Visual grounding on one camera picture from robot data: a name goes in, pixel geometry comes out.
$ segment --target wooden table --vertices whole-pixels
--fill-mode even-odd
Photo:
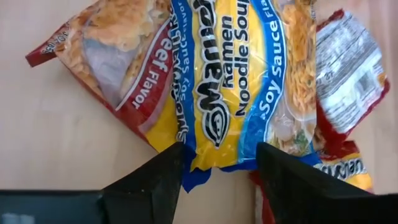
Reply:
[[[25,61],[27,52],[90,3],[0,1],[0,189],[100,189],[155,156],[58,60],[34,69]],[[396,192],[398,30],[393,21],[398,19],[398,2],[318,0],[317,16],[324,19],[343,6],[371,29],[383,49],[392,90],[353,137],[374,177],[376,192]],[[246,172],[214,170],[206,185],[181,193],[175,223],[253,223],[253,198]]]

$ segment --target noodle image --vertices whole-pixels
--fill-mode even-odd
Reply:
[[[287,102],[298,116],[316,110],[315,86],[315,30],[316,24],[308,16],[309,6],[300,1],[284,6],[281,16],[288,45],[289,63],[285,81]]]
[[[95,39],[123,51],[134,50],[141,38],[150,36],[168,16],[167,6],[154,0],[107,0],[103,7],[90,18],[85,38]]]
[[[288,58],[285,103],[278,106],[273,117],[275,133],[271,142],[289,154],[303,156],[311,150],[309,146],[316,125],[311,119],[316,112],[316,25],[308,15],[310,6],[301,1],[282,7],[279,12],[284,23]]]

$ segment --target dried ramen noodles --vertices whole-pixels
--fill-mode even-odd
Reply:
[[[172,0],[178,138],[192,169],[253,162],[258,142],[313,152],[311,1]]]
[[[103,0],[27,56],[55,55],[119,119],[158,151],[175,142],[168,0]]]

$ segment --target soy sauce flavor package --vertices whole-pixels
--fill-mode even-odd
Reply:
[[[177,138],[194,154],[191,170],[255,167],[263,141],[295,156],[313,152],[308,1],[172,0],[171,26]]]

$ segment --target plastic wrapper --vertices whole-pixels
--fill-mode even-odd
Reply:
[[[207,170],[269,142],[313,152],[315,21],[309,1],[172,0],[179,140]]]
[[[58,57],[75,78],[156,150],[175,142],[168,0],[101,0],[26,56]]]
[[[317,123],[327,144],[341,144],[390,84],[380,48],[350,13],[336,11],[317,29]]]
[[[316,146],[323,147],[325,143],[325,141],[317,142]],[[300,158],[300,160],[357,188],[371,193],[373,192],[372,179],[364,166],[355,142],[346,141],[339,148],[323,147],[317,149],[318,151],[316,153],[307,156],[311,157],[311,159],[303,157]],[[256,224],[275,223],[275,218],[269,205],[267,195],[262,188],[262,182],[258,172],[251,173],[250,178],[256,185]]]

